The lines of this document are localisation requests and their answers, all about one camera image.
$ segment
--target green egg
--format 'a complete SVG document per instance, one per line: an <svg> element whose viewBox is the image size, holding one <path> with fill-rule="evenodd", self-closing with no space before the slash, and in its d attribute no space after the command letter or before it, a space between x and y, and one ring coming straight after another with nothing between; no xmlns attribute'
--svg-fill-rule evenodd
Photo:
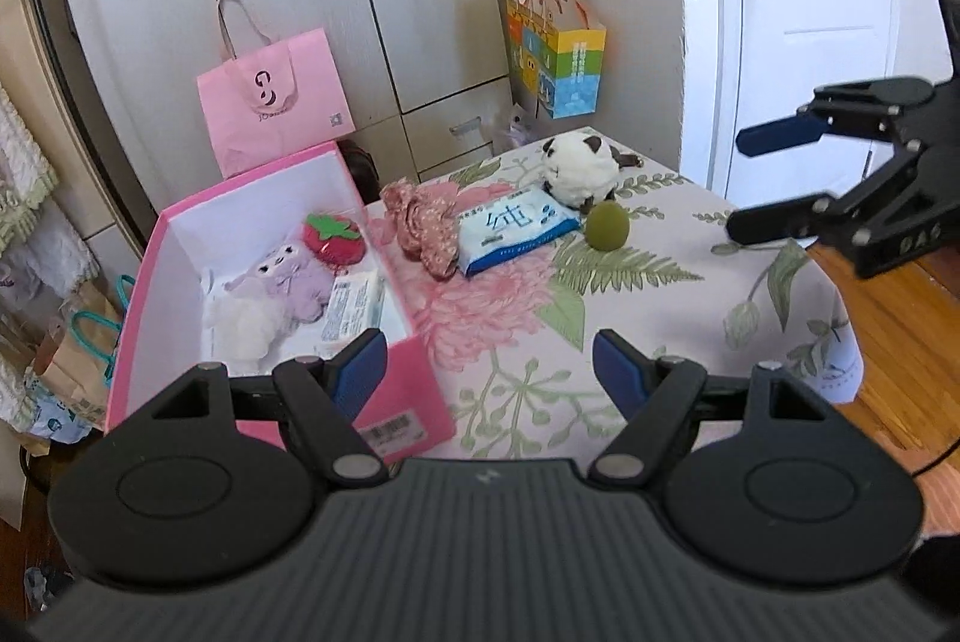
<svg viewBox="0 0 960 642"><path fill-rule="evenodd" d="M616 201L598 203L584 222L584 236L587 244L600 252L620 249L630 236L630 215Z"/></svg>

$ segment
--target red strawberry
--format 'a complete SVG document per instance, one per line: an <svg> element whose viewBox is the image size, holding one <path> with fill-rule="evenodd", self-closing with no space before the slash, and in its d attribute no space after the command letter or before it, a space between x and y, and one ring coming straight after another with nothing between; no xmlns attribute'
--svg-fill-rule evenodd
<svg viewBox="0 0 960 642"><path fill-rule="evenodd" d="M328 268L354 265L367 253L360 228L347 217L309 215L304 223L304 244Z"/></svg>

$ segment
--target cabinet handle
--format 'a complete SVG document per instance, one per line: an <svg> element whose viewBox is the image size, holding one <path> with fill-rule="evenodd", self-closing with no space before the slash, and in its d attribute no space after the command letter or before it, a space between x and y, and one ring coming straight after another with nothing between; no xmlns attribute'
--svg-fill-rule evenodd
<svg viewBox="0 0 960 642"><path fill-rule="evenodd" d="M453 136L462 136L464 133L469 133L473 129L479 127L481 121L481 118L474 116L474 118L470 119L469 121L453 125L453 127L449 128L450 134Z"/></svg>

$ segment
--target blue and white plastic bag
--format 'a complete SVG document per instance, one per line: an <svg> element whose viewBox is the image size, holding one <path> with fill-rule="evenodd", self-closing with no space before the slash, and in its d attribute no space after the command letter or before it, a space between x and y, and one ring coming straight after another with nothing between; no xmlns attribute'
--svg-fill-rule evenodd
<svg viewBox="0 0 960 642"><path fill-rule="evenodd" d="M457 265L473 276L579 228L577 212L528 187L460 215Z"/></svg>

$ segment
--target floral tablecloth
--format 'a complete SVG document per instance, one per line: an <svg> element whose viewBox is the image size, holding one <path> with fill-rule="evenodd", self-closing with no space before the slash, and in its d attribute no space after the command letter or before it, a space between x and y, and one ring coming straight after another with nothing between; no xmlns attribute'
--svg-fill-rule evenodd
<svg viewBox="0 0 960 642"><path fill-rule="evenodd" d="M541 181L541 147L529 145L429 188L465 211ZM798 244L732 244L731 205L651 160L622 172L616 197L632 220L623 249L596 252L574 233L445 283L405 258L383 205L370 207L457 421L429 457L588 464L623 426L593 376L602 328L648 356L728 375L774 359L834 403L856 396L863 361L840 294Z"/></svg>

